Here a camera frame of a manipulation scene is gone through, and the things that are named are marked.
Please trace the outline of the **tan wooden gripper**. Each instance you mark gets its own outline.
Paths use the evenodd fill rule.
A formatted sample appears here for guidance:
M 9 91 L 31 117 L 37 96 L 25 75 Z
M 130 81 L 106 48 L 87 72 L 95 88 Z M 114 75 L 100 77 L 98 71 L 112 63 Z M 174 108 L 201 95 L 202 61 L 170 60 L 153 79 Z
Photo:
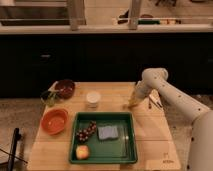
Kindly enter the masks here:
M 141 95 L 140 87 L 138 85 L 136 85 L 134 87 L 134 90 L 133 90 L 131 96 L 130 96 L 130 99 L 128 100 L 128 106 L 133 107 L 133 106 L 138 105 L 141 101 L 140 95 Z

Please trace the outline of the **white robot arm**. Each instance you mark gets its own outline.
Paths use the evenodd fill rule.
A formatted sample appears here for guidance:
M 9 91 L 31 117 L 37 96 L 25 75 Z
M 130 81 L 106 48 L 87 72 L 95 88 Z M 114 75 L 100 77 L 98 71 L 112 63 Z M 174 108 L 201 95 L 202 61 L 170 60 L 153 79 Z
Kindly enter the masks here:
M 147 68 L 129 99 L 129 107 L 140 104 L 153 89 L 185 115 L 192 124 L 188 171 L 213 171 L 213 109 L 167 82 L 165 68 Z

